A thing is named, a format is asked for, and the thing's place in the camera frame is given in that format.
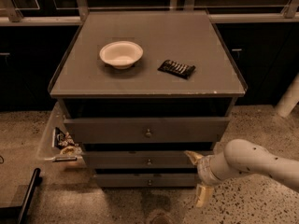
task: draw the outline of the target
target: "bowl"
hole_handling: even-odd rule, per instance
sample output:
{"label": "bowl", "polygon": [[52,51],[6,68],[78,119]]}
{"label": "bowl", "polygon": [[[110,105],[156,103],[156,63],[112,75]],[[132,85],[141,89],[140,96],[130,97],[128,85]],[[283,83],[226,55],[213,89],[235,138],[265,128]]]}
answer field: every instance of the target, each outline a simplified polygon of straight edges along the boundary
{"label": "bowl", "polygon": [[137,62],[143,49],[134,42],[117,41],[105,45],[100,50],[100,58],[104,63],[117,69],[127,69]]}

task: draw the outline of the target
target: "floor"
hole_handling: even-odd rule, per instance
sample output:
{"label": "floor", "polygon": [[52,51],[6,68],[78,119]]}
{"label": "floor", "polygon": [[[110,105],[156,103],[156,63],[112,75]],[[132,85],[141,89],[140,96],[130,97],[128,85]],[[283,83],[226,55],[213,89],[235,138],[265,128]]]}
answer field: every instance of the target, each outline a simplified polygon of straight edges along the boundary
{"label": "floor", "polygon": [[[32,172],[41,169],[43,181],[36,188],[28,223],[150,224],[159,214],[174,224],[299,223],[299,194],[262,175],[223,182],[203,208],[195,207],[194,189],[100,189],[91,171],[36,155],[49,116],[37,111],[0,113],[0,207],[21,204]],[[299,161],[299,105],[285,119],[271,105],[236,106],[215,152],[235,138]]]}

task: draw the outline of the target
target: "robotic hand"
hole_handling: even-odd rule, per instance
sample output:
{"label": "robotic hand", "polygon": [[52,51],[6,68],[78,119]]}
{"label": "robotic hand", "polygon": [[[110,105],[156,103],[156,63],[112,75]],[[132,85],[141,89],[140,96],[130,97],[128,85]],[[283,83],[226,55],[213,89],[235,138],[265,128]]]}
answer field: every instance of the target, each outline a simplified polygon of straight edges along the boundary
{"label": "robotic hand", "polygon": [[299,161],[280,158],[247,140],[235,139],[216,155],[202,156],[193,151],[185,153],[197,165],[202,181],[196,189],[197,207],[207,203],[214,186],[228,178],[246,175],[266,175],[299,192]]}

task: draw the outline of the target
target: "black metal stand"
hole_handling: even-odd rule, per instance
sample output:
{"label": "black metal stand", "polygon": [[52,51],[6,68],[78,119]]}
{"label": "black metal stand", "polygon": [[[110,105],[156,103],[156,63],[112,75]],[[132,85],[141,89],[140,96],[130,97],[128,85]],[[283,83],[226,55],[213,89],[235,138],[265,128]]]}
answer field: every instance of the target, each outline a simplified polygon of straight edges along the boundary
{"label": "black metal stand", "polygon": [[29,210],[30,202],[34,195],[36,186],[38,186],[42,181],[42,177],[40,177],[39,174],[40,174],[40,169],[35,168],[34,173],[31,177],[31,181],[29,183],[29,187],[27,189],[26,195],[24,197],[24,200],[23,200],[21,206],[11,206],[11,207],[0,208],[0,220],[7,219],[7,218],[17,218],[18,224],[25,223],[27,212]]}

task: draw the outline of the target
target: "white pole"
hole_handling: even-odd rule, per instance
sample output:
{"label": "white pole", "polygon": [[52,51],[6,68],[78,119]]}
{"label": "white pole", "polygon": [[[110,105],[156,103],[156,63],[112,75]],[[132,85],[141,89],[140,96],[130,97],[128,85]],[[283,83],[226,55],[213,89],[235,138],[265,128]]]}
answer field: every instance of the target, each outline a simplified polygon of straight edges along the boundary
{"label": "white pole", "polygon": [[290,115],[294,107],[299,102],[299,74],[297,74],[296,78],[287,89],[285,94],[281,97],[278,102],[275,110],[281,117],[287,117]]}

